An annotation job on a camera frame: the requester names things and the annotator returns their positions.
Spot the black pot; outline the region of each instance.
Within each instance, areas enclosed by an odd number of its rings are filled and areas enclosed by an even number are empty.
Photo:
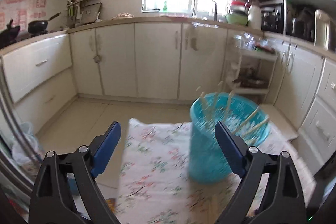
[[[40,34],[44,32],[48,26],[48,22],[53,20],[54,18],[58,17],[61,13],[57,13],[53,15],[48,20],[35,20],[28,24],[28,32],[31,34]]]
[[[0,33],[0,48],[4,48],[16,42],[15,38],[20,32],[20,26],[12,27],[13,20],[7,24],[7,29]]]

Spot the faucet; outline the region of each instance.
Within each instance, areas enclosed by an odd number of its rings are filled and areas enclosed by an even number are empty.
[[[214,12],[213,20],[217,21],[218,20],[217,2],[215,2],[214,0],[212,0],[212,2],[215,3],[215,12]]]
[[[196,18],[196,0],[193,0],[193,13],[191,14],[192,18]]]

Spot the green bottle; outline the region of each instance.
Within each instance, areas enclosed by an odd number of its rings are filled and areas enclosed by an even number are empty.
[[[163,6],[163,11],[166,12],[167,11],[167,1],[165,1],[165,4]]]

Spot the floral print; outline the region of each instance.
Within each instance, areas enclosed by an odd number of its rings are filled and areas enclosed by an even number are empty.
[[[216,201],[218,217],[228,205],[240,178],[200,185],[188,177],[191,123],[143,124],[129,121],[116,215],[129,224],[213,224],[209,211]],[[296,150],[277,130],[259,146],[264,153],[288,151],[296,165],[305,200],[315,182]],[[260,205],[268,176],[264,174],[250,212]]]

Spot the white plastic bottle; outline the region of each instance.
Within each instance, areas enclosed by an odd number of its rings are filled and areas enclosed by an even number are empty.
[[[252,3],[249,8],[248,26],[256,30],[261,30],[261,10],[255,3]]]

